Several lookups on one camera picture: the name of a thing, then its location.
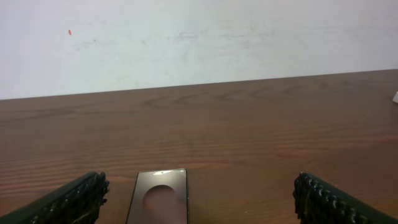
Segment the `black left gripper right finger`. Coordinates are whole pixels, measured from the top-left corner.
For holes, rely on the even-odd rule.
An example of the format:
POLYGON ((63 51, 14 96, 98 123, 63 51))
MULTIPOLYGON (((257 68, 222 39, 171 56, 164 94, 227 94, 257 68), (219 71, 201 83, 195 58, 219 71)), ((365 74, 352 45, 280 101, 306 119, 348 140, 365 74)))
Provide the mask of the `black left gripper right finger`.
POLYGON ((397 224, 396 218, 306 172, 294 180, 293 197, 301 224, 397 224))

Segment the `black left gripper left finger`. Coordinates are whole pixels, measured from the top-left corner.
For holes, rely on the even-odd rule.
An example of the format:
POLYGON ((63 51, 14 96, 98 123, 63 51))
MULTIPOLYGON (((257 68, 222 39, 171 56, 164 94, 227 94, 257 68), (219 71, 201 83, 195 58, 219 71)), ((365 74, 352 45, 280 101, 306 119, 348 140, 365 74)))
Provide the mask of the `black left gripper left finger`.
POLYGON ((1 217, 3 224, 94 224, 109 192, 106 174, 89 172, 1 217))

